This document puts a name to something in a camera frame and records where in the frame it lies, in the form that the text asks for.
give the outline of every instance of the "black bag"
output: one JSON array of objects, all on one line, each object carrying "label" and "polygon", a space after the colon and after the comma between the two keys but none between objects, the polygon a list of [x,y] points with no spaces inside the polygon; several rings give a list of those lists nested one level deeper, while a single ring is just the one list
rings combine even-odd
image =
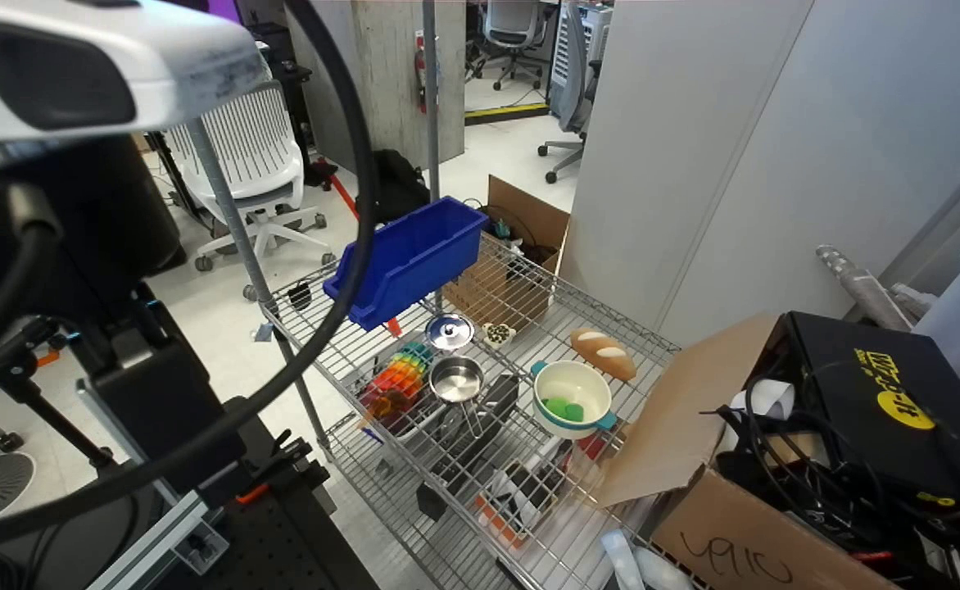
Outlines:
[{"label": "black bag", "polygon": [[399,150],[375,150],[378,221],[399,219],[430,203],[424,173]]}]

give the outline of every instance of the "metal pole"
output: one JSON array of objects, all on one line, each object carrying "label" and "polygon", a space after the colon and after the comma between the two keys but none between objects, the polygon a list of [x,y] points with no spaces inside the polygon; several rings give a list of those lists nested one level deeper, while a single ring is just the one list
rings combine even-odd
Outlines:
[{"label": "metal pole", "polygon": [[[239,216],[239,205],[235,205],[235,199],[231,197],[231,187],[226,187],[226,178],[222,178],[222,170],[221,170],[221,156],[216,156],[216,147],[213,147],[213,138],[211,138],[205,125],[204,125],[199,119],[189,119],[189,120],[186,120],[186,130],[189,130],[189,139],[192,139],[192,147],[198,147],[198,156],[199,156],[199,162],[204,162],[204,170],[205,170],[205,178],[211,178],[211,187],[213,187],[213,193],[216,193],[216,203],[221,203],[221,210],[222,210],[222,221],[226,221],[231,234],[233,234],[235,246],[239,246],[239,256],[243,256],[247,274],[249,274],[249,280],[251,280],[251,289],[257,289],[257,301],[260,301],[262,307],[269,307],[272,313],[280,313],[275,297],[272,297],[272,289],[269,289],[269,280],[264,280],[264,274],[262,274],[262,269],[260,269],[260,257],[257,257],[257,253],[251,253],[251,240],[249,240],[249,232],[247,232],[247,221],[243,221],[243,216]],[[287,356],[291,356],[291,343],[284,340],[281,332],[275,332],[275,340],[280,340],[281,356],[287,361]],[[328,445],[328,437],[323,437],[323,430],[322,430],[322,418],[318,418],[318,408],[314,408],[310,388],[308,388],[308,384],[306,384],[303,376],[296,376],[296,388],[299,388],[303,400],[306,400],[306,408],[308,408],[310,430],[314,430],[314,437],[318,437],[318,445]]]},{"label": "metal pole", "polygon": [[424,0],[424,99],[425,99],[425,181],[430,199],[442,197],[439,187],[439,17],[435,0]]}]

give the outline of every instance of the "blue basket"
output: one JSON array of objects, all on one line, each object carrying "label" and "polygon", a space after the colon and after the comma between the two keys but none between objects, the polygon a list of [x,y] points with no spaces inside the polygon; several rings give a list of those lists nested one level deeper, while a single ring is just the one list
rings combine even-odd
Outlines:
[{"label": "blue basket", "polygon": [[[458,199],[439,199],[378,229],[366,277],[349,310],[359,328],[378,328],[458,277],[478,257],[485,216]],[[349,284],[353,243],[345,248],[323,291],[338,297]]]}]

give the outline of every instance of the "gray floor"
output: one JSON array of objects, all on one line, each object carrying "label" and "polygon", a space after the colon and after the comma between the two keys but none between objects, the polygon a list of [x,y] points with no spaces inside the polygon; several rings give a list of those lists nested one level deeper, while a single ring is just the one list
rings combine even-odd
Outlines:
[{"label": "gray floor", "polygon": [[[478,125],[470,126],[470,150],[442,168],[442,187],[453,197],[485,203],[488,173],[499,173],[535,197],[545,197],[555,205],[569,210],[576,191],[576,170],[564,173],[562,184],[545,184],[548,160],[539,156],[539,144],[548,138],[564,138],[555,119],[524,119],[505,125]],[[322,232],[328,248],[340,253],[340,246],[353,232],[352,211],[322,191],[310,191],[308,199],[331,219]],[[185,229],[185,246],[198,246],[204,229],[192,226],[185,211],[178,211]],[[272,284],[281,284],[296,274],[306,274],[322,257],[322,248],[296,248],[281,246],[264,256],[264,274]],[[213,270],[199,274],[189,264],[180,264],[168,274],[150,277],[158,297],[173,310],[198,355],[213,374],[213,385],[221,396],[251,393],[272,370],[281,368],[281,355],[269,340],[257,340],[260,307],[243,301],[239,289],[247,284],[243,264],[235,257],[222,257]],[[80,368],[62,356],[53,368],[43,368],[37,384],[47,396],[70,413],[90,437],[108,442],[106,430],[91,418],[91,413],[71,393]],[[349,403],[318,376],[308,374],[308,385],[318,400],[318,408],[328,421],[349,413]],[[269,430],[296,430],[303,437],[314,437],[306,418],[303,400],[284,393],[272,403],[262,418]],[[90,463],[71,451],[47,421],[39,421],[29,408],[15,405],[0,393],[0,425],[25,437],[22,451],[37,463],[37,478],[25,493],[9,508],[22,510],[29,503],[59,498],[91,478]],[[335,520],[345,528],[349,540],[356,546],[363,563],[378,574],[378,581],[393,581],[386,586],[425,586],[410,556],[393,544],[393,536],[378,523],[370,508],[345,486],[340,476],[331,478],[331,493],[338,502]]]}]

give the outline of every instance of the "cardboard box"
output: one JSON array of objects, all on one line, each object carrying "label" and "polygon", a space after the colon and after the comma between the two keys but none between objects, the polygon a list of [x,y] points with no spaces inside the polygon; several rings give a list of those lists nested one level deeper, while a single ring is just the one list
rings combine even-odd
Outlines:
[{"label": "cardboard box", "polygon": [[723,433],[709,408],[745,385],[773,328],[778,317],[764,313],[684,348],[651,385],[625,450],[605,464],[598,502],[611,508],[688,488],[655,528],[651,544],[710,586],[892,586],[703,464]]},{"label": "cardboard box", "polygon": [[[521,243],[524,256],[558,270],[562,246],[569,226],[569,216],[555,210],[551,203],[488,178],[488,216],[507,221]],[[548,289],[539,280],[528,264],[505,269],[496,257],[499,240],[483,234],[478,262],[456,280],[445,284],[445,297],[470,313],[470,321],[483,324],[510,324],[515,332],[545,317]]]}]

